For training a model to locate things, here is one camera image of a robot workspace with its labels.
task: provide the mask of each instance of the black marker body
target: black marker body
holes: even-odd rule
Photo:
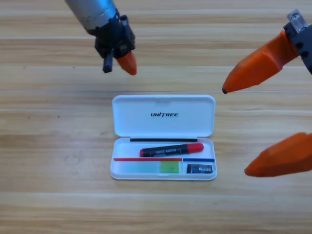
[[[188,154],[188,144],[142,149],[141,157],[164,157]]]

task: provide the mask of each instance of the pencil case lid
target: pencil case lid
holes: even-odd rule
[[[210,95],[120,95],[113,99],[120,137],[208,137],[214,131],[215,99]]]

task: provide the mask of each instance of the green eraser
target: green eraser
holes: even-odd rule
[[[160,173],[179,173],[178,161],[161,161]]]

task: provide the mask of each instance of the metal bracket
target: metal bracket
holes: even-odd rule
[[[291,22],[293,28],[296,30],[297,33],[301,32],[302,30],[305,30],[308,27],[307,22],[297,9],[290,12],[287,15],[287,18],[289,19],[289,21]]]

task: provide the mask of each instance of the red stripe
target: red stripe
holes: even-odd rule
[[[182,161],[181,158],[142,158],[142,157],[117,157],[114,161]]]

